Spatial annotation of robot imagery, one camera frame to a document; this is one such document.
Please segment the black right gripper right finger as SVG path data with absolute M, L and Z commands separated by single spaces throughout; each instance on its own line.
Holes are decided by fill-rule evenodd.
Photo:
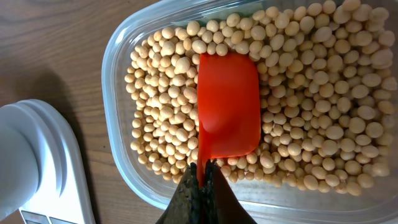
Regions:
M 237 200 L 221 169 L 206 163 L 203 185 L 203 222 L 207 224 L 256 224 Z

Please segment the red plastic measuring scoop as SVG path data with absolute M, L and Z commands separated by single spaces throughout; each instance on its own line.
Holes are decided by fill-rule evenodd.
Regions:
M 259 77 L 247 56 L 200 55 L 197 85 L 197 179 L 205 183 L 209 159 L 245 156 L 261 138 Z

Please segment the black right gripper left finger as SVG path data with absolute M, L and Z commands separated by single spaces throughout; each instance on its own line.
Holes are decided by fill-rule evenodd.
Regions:
M 180 179 L 174 195 L 156 224 L 199 224 L 202 219 L 197 165 L 192 163 Z

